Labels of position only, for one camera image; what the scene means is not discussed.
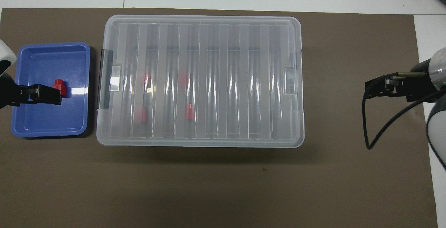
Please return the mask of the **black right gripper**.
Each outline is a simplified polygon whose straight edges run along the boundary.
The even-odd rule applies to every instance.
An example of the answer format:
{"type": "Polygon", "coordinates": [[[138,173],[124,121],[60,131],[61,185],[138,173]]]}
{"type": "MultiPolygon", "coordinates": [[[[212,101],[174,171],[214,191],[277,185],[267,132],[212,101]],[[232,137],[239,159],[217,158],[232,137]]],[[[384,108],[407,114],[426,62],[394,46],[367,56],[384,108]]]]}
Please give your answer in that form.
{"type": "Polygon", "coordinates": [[[428,75],[430,60],[415,65],[409,72],[398,72],[400,85],[392,85],[394,76],[382,76],[365,82],[365,98],[375,97],[406,97],[407,102],[413,102],[437,92],[428,75]],[[425,73],[425,76],[403,76],[408,73],[425,73]]]}

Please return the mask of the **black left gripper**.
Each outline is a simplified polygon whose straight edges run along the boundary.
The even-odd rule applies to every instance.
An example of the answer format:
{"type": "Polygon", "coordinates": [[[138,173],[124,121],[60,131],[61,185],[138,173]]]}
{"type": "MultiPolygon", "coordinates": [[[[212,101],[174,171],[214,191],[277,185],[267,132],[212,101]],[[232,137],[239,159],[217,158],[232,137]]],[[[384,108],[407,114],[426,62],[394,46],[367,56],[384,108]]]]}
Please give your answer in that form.
{"type": "Polygon", "coordinates": [[[10,75],[0,77],[0,107],[19,107],[21,104],[61,105],[61,90],[42,84],[33,85],[33,102],[29,99],[31,86],[18,85],[10,75]]]}

